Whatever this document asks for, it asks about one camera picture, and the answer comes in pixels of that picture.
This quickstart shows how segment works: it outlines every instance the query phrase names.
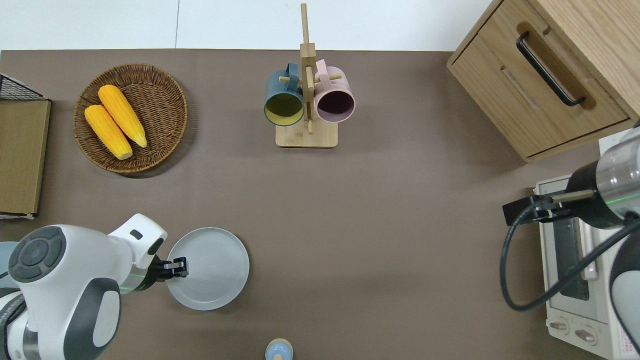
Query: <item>white plate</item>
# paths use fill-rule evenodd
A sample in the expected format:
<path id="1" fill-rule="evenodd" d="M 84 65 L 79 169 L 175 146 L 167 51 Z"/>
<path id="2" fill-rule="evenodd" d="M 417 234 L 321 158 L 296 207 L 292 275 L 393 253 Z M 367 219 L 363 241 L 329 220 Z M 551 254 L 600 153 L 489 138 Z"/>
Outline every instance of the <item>white plate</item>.
<path id="1" fill-rule="evenodd" d="M 217 227 L 203 227 L 183 236 L 168 260 L 187 258 L 189 275 L 166 281 L 173 297 L 196 310 L 227 305 L 244 288 L 249 255 L 240 239 Z"/>

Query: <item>mug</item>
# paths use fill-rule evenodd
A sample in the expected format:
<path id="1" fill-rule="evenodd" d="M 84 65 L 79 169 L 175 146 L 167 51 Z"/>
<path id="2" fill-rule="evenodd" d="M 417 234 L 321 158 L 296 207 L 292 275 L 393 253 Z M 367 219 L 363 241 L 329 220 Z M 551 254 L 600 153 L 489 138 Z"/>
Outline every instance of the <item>mug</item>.
<path id="1" fill-rule="evenodd" d="M 289 81 L 280 81 L 280 77 Z M 290 62 L 286 70 L 278 70 L 267 80 L 267 96 L 264 115 L 278 126 L 290 126 L 304 114 L 302 86 L 298 83 L 298 64 Z"/>
<path id="2" fill-rule="evenodd" d="M 347 120 L 355 110 L 355 100 L 344 72 L 334 66 L 326 66 L 323 60 L 316 62 L 316 112 L 324 121 L 342 122 Z M 332 75 L 342 76 L 340 79 L 329 79 Z"/>

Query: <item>corn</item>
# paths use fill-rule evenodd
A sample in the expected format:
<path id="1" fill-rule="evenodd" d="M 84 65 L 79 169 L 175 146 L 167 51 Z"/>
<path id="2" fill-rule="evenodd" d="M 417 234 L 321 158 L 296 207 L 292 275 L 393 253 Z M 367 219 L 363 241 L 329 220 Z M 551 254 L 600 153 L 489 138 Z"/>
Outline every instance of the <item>corn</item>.
<path id="1" fill-rule="evenodd" d="M 104 85 L 98 90 L 98 97 L 125 135 L 140 147 L 147 147 L 145 130 L 120 89 L 113 85 Z"/>
<path id="2" fill-rule="evenodd" d="M 100 141 L 116 158 L 124 160 L 133 155 L 131 145 L 104 106 L 89 106 L 84 109 L 84 117 Z"/>

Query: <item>wooden mug tree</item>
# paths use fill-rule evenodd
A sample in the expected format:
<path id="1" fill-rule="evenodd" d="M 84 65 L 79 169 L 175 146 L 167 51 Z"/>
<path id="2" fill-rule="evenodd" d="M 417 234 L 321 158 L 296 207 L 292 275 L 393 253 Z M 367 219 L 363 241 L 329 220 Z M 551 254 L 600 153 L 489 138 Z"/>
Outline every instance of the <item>wooden mug tree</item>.
<path id="1" fill-rule="evenodd" d="M 300 44 L 300 83 L 302 83 L 305 107 L 304 121 L 291 126 L 276 126 L 276 144 L 280 147 L 335 147 L 338 145 L 338 124 L 324 121 L 316 116 L 314 96 L 316 83 L 320 82 L 320 79 L 314 78 L 317 70 L 316 45 L 309 42 L 307 4 L 302 4 L 301 10 L 303 43 Z M 281 77 L 280 81 L 289 81 L 289 78 Z"/>

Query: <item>oven window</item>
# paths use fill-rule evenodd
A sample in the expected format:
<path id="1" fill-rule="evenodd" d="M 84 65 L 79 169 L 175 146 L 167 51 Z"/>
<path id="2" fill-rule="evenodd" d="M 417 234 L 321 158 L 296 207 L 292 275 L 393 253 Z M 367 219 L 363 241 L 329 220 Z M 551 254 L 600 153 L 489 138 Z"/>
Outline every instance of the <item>oven window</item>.
<path id="1" fill-rule="evenodd" d="M 580 227 L 575 218 L 556 220 L 554 238 L 556 243 L 556 263 L 558 279 L 580 260 Z M 581 276 L 575 276 L 569 285 L 560 291 L 566 297 L 589 300 L 589 284 Z"/>

